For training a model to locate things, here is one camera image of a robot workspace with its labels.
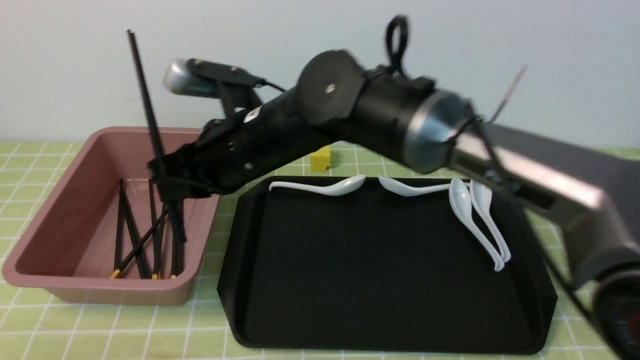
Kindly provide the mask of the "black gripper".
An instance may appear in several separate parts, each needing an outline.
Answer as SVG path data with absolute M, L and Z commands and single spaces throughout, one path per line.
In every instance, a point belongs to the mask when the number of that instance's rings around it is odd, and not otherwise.
M 282 93 L 252 111 L 210 120 L 193 142 L 148 162 L 164 202 L 238 191 L 321 146 L 321 134 Z

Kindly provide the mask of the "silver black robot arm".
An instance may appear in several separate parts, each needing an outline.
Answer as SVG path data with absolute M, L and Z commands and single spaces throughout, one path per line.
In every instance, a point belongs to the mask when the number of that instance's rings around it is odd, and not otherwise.
M 230 194 L 298 158 L 346 141 L 420 174 L 447 167 L 560 228 L 585 317 L 622 360 L 639 358 L 639 162 L 483 121 L 473 103 L 427 77 L 407 79 L 401 57 L 366 70 L 346 50 L 324 51 L 297 83 L 261 104 L 266 80 L 242 68 L 175 60 L 177 95 L 220 100 L 225 116 L 147 166 L 163 201 Z

